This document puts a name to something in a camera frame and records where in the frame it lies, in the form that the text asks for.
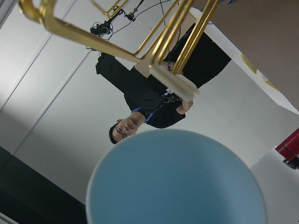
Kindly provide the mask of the light blue plastic cup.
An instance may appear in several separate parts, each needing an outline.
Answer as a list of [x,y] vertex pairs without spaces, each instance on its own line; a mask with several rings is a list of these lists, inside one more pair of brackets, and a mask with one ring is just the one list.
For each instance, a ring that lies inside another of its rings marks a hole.
[[198,133],[154,130],[116,144],[93,171],[90,224],[265,224],[261,190],[231,150]]

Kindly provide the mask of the person in black shirt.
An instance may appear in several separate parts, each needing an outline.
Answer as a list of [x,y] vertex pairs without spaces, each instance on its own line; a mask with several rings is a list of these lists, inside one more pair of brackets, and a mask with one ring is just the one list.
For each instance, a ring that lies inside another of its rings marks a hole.
[[[219,75],[230,61],[208,35],[202,34],[182,75],[200,88]],[[102,53],[95,68],[97,74],[123,92],[130,109],[130,115],[118,119],[108,131],[113,144],[136,134],[142,124],[159,129],[170,127],[183,120],[193,105],[193,101],[183,100],[153,75],[145,77],[135,67],[128,70],[112,55]]]

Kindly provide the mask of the red cylinder object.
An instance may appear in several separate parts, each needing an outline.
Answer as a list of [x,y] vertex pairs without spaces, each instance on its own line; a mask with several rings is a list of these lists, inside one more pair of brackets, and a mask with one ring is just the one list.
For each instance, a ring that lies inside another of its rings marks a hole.
[[297,158],[299,156],[299,129],[276,146],[275,150],[288,161]]

